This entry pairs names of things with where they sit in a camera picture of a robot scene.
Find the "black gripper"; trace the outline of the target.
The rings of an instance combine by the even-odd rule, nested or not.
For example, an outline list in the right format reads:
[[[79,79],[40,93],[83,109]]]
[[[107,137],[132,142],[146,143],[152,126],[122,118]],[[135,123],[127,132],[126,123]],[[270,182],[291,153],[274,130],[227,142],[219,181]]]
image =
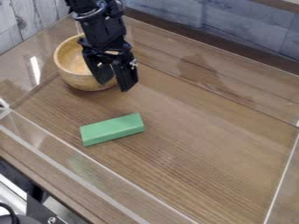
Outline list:
[[[120,91],[127,92],[139,78],[132,46],[126,41],[123,12],[76,12],[75,20],[84,32],[79,39],[83,58],[98,83],[106,85],[116,76]]]

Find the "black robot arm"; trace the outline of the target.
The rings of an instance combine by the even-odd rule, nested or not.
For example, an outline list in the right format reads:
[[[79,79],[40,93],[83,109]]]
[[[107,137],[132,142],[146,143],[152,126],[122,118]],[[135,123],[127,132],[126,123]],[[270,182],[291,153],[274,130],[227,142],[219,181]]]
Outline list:
[[[126,41],[122,0],[66,0],[84,36],[79,38],[82,54],[99,84],[116,79],[120,91],[139,82],[132,46]]]

